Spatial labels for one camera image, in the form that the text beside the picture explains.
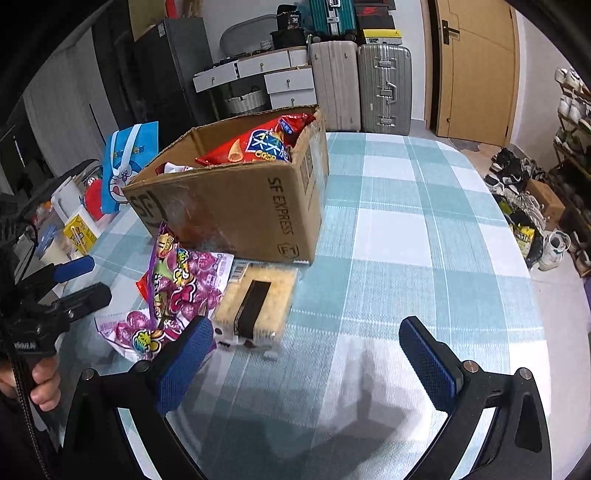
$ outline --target black refrigerator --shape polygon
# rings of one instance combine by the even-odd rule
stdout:
[[[196,73],[212,67],[203,18],[166,18],[135,43],[148,121],[158,121],[160,150],[191,127],[216,121],[207,92],[197,93]]]

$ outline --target teal suitcase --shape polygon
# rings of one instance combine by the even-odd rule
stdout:
[[[353,0],[310,0],[310,10],[314,29],[321,36],[356,39],[357,18]]]

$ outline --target finger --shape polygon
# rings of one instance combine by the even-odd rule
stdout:
[[[59,390],[60,374],[56,373],[31,392],[31,400],[37,405],[50,401]]]
[[[43,358],[32,370],[33,380],[41,385],[52,378],[57,371],[57,357]]]
[[[39,408],[42,409],[42,411],[53,410],[55,407],[57,407],[57,404],[60,402],[60,398],[61,392],[58,390],[48,401],[39,405]]]
[[[10,387],[14,387],[14,373],[12,371],[12,367],[10,366],[10,362],[1,362],[0,363],[0,383],[5,383]]]

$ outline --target white drawer unit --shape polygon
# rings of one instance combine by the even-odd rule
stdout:
[[[195,90],[202,92],[208,88],[231,82],[237,78],[236,62],[233,61],[215,67],[214,69],[207,70],[206,72],[196,74],[195,77],[193,77],[193,83],[195,84]]]
[[[311,67],[284,70],[265,75],[265,84],[269,93],[307,90],[314,88],[314,76]]]
[[[303,67],[308,65],[308,49],[306,47],[291,48],[288,52],[290,54],[290,64],[292,67]]]
[[[277,92],[270,94],[271,106],[282,108],[284,106],[315,105],[316,91],[313,88],[306,90],[294,90],[293,92]]]
[[[238,60],[238,73],[241,78],[259,73],[273,72],[274,70],[288,69],[290,67],[290,56],[287,50],[265,53],[249,59]]]

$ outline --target shopping bag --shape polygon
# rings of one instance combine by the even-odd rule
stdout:
[[[136,124],[111,135],[103,156],[100,209],[116,213],[127,203],[123,187],[158,155],[158,122]]]

